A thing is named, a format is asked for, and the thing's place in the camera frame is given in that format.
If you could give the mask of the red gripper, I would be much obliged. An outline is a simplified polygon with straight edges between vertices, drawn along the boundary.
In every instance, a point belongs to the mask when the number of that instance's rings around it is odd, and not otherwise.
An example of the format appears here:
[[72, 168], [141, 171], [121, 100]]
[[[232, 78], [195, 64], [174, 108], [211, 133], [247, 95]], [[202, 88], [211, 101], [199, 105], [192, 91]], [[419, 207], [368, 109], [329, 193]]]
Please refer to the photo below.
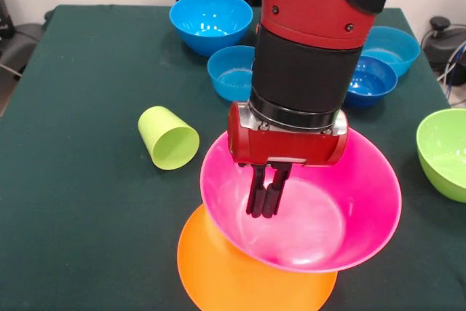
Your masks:
[[[232, 103], [227, 117], [230, 154], [238, 164], [253, 165], [246, 213], [267, 219], [277, 215], [285, 182], [291, 174], [291, 163], [336, 164], [346, 148], [348, 131], [343, 111], [336, 115], [333, 127], [324, 132], [291, 131], [261, 121], [246, 102]], [[267, 164], [271, 164], [275, 174], [265, 189]]]

